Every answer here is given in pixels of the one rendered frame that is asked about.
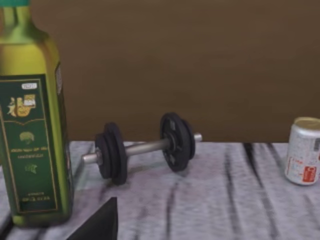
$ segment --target can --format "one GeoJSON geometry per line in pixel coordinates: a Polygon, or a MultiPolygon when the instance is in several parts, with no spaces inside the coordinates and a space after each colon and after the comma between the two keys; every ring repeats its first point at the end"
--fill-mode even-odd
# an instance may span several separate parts
{"type": "Polygon", "coordinates": [[[291,126],[285,176],[299,185],[312,185],[320,173],[320,119],[298,117],[291,126]]]}

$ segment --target brown wall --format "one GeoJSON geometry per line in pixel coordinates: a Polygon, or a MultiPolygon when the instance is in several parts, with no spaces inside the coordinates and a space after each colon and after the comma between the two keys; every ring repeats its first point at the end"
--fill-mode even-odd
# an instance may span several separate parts
{"type": "Polygon", "coordinates": [[[320,117],[318,0],[33,0],[56,40],[69,134],[157,139],[176,111],[206,141],[286,141],[320,117]]]}

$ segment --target table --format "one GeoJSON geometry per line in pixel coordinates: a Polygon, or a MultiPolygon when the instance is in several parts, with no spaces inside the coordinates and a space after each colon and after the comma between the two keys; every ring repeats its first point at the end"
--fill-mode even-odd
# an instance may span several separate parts
{"type": "MultiPolygon", "coordinates": [[[[93,142],[70,144],[74,214],[48,229],[14,227],[8,240],[63,240],[117,197],[119,240],[315,240],[320,236],[320,182],[286,180],[286,143],[197,145],[187,170],[173,173],[160,151],[132,156],[125,185],[100,177],[80,156],[93,142]]],[[[9,208],[0,173],[0,224],[9,208]]]]}

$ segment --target olive oil bottle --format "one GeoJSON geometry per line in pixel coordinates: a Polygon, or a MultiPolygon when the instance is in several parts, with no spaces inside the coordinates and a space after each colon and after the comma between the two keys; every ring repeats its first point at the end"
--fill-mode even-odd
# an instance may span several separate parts
{"type": "Polygon", "coordinates": [[[13,222],[67,221],[74,190],[59,54],[29,0],[0,0],[0,159],[13,222]]]}

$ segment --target black weight plate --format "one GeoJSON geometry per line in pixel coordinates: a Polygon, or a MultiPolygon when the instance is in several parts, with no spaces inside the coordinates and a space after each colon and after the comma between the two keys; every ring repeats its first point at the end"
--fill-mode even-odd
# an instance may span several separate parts
{"type": "Polygon", "coordinates": [[[165,114],[160,121],[160,137],[173,136],[175,147],[163,151],[165,160],[172,171],[179,172],[187,168],[191,156],[191,143],[186,125],[174,112],[165,114]]]}
{"type": "Polygon", "coordinates": [[[186,120],[182,120],[182,121],[183,121],[184,125],[186,126],[186,129],[188,130],[188,134],[190,137],[190,158],[189,158],[189,160],[191,160],[195,157],[195,154],[196,154],[195,136],[194,136],[194,132],[192,130],[191,125],[186,120]]]}
{"type": "Polygon", "coordinates": [[[118,154],[118,174],[115,176],[115,178],[112,179],[112,181],[116,185],[123,185],[126,183],[128,176],[128,157],[126,154],[126,148],[124,145],[122,134],[118,126],[113,122],[107,125],[107,131],[114,138],[114,143],[116,145],[115,149],[117,150],[118,154]]]}
{"type": "Polygon", "coordinates": [[[102,164],[99,165],[100,174],[102,178],[109,179],[111,177],[110,156],[108,146],[103,134],[97,134],[95,136],[95,147],[99,148],[102,155],[102,164]]]}
{"type": "Polygon", "coordinates": [[[119,168],[117,165],[117,162],[119,161],[118,160],[119,157],[116,150],[116,144],[115,144],[115,140],[113,139],[113,136],[108,131],[104,131],[103,136],[109,150],[110,178],[113,179],[117,176],[119,171],[119,168]]]}

